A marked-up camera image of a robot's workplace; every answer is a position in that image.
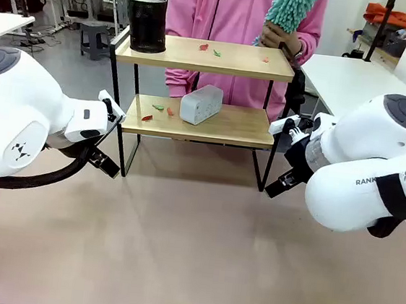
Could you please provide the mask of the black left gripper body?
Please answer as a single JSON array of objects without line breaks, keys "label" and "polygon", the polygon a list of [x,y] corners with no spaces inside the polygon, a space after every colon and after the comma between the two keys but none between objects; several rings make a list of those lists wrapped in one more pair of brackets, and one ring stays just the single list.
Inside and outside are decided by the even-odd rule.
[{"label": "black left gripper body", "polygon": [[93,166],[101,167],[104,162],[107,160],[107,155],[99,150],[97,147],[90,148],[90,156],[88,157],[88,161]]}]

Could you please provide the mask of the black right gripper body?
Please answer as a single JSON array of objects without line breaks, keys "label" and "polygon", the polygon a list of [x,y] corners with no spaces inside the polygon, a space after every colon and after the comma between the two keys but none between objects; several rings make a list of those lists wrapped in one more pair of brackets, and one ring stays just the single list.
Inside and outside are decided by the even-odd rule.
[{"label": "black right gripper body", "polygon": [[285,158],[291,170],[284,174],[284,183],[286,186],[296,186],[299,183],[307,183],[314,174],[306,159],[306,148],[311,140],[310,136],[299,128],[291,129],[289,136],[292,137],[292,143],[285,153]]}]

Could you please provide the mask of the person's left hand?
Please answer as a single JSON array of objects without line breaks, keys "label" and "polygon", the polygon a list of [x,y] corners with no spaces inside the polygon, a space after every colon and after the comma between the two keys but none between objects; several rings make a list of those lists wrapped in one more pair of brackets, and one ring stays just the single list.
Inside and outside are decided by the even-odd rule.
[{"label": "person's left hand", "polygon": [[286,33],[278,25],[266,21],[259,37],[259,46],[279,48],[281,43],[284,43],[284,46],[288,48],[288,58],[299,59],[304,47],[297,33]]}]

